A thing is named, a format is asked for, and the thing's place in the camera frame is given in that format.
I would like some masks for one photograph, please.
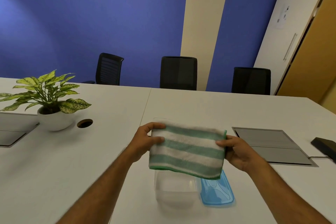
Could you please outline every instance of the black cable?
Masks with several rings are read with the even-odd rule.
[[[308,157],[308,158],[330,158],[328,156],[312,156],[312,157]]]

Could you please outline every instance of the chair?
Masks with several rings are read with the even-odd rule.
[[[176,90],[196,90],[196,87],[196,58],[180,56],[162,57],[160,88]]]
[[[271,92],[271,70],[254,67],[235,67],[231,92],[269,95]]]
[[[124,58],[108,53],[101,53],[98,59],[96,71],[96,83],[105,85],[119,85],[121,63]],[[83,83],[95,83],[95,81],[86,81]]]

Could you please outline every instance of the white pot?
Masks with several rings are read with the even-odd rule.
[[[74,122],[73,113],[57,112],[53,114],[41,114],[41,107],[37,111],[37,118],[44,128],[49,131],[58,131],[69,127]]]

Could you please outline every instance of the green stripe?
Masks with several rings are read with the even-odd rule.
[[[217,158],[217,159],[224,159],[224,150],[213,149],[209,147],[202,147],[202,146],[195,146],[185,143],[176,142],[165,138],[165,141],[158,145],[157,147],[166,146],[171,149],[186,151],[189,153],[210,157],[210,158]]]
[[[149,164],[150,163],[170,164],[176,167],[190,170],[190,173],[197,172],[199,174],[203,174],[207,176],[214,176],[214,177],[218,175],[220,176],[222,168],[223,168],[223,164],[220,167],[207,167],[203,164],[190,162],[190,161],[182,160],[179,158],[174,158],[174,157],[167,156],[167,155],[161,155],[161,154],[149,155]]]
[[[165,131],[190,136],[190,137],[198,137],[198,138],[205,138],[205,139],[211,139],[211,140],[223,140],[225,138],[226,130],[223,135],[214,133],[214,132],[207,132],[203,130],[195,130],[195,129],[188,129],[188,128],[178,128],[174,126],[166,126]]]
[[[170,170],[170,171],[173,171],[173,172],[183,173],[183,174],[186,174],[186,175],[192,175],[192,176],[196,176],[198,178],[207,179],[207,180],[219,180],[221,178],[220,175],[219,176],[217,175],[217,176],[214,176],[214,177],[204,177],[204,176],[201,176],[201,175],[197,175],[197,174],[193,174],[193,173],[189,173],[189,172],[184,172],[184,171],[172,168],[172,167],[150,166],[149,169]]]

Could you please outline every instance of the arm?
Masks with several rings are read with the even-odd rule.
[[[147,136],[153,128],[165,128],[165,125],[151,122],[139,127],[126,149],[57,224],[107,224],[132,163],[138,161],[153,144],[164,141],[163,137]]]
[[[217,145],[227,147],[225,158],[253,180],[278,224],[331,224],[303,200],[243,139],[226,136]]]

